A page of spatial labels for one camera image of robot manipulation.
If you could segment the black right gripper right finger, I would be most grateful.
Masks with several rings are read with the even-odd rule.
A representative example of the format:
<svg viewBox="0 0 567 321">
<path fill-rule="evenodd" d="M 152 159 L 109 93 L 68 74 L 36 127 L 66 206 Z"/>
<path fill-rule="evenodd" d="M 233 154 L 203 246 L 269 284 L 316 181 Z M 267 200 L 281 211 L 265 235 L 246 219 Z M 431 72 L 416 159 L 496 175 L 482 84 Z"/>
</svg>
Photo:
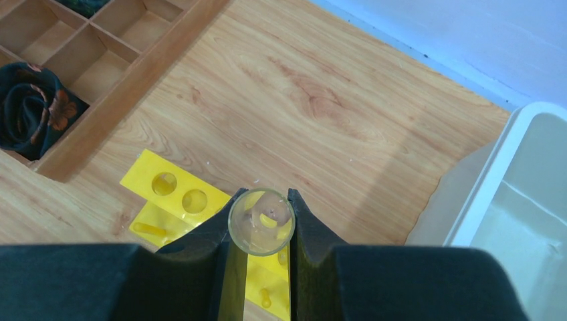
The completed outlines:
<svg viewBox="0 0 567 321">
<path fill-rule="evenodd" d="M 507 274 L 470 247 L 350 245 L 295 189 L 292 320 L 526 320 Z"/>
</svg>

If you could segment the clear glass test tube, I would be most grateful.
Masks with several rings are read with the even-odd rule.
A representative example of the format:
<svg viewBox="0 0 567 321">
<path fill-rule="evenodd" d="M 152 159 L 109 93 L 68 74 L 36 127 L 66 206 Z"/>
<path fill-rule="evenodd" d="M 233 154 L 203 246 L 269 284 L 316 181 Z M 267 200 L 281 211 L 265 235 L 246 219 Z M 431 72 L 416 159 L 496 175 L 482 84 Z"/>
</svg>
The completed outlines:
<svg viewBox="0 0 567 321">
<path fill-rule="evenodd" d="M 247 190 L 230 206 L 230 236 L 249 255 L 269 256 L 281 251 L 295 227 L 296 214 L 290 201 L 273 189 Z"/>
</svg>

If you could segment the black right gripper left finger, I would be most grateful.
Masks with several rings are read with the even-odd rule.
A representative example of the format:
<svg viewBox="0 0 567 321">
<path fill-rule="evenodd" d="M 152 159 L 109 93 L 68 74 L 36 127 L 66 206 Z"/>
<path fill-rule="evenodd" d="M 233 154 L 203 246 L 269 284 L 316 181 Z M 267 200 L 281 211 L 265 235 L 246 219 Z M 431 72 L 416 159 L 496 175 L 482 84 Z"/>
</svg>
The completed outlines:
<svg viewBox="0 0 567 321">
<path fill-rule="evenodd" d="M 181 238 L 4 245 L 2 320 L 208 320 L 218 311 L 234 199 Z"/>
</svg>

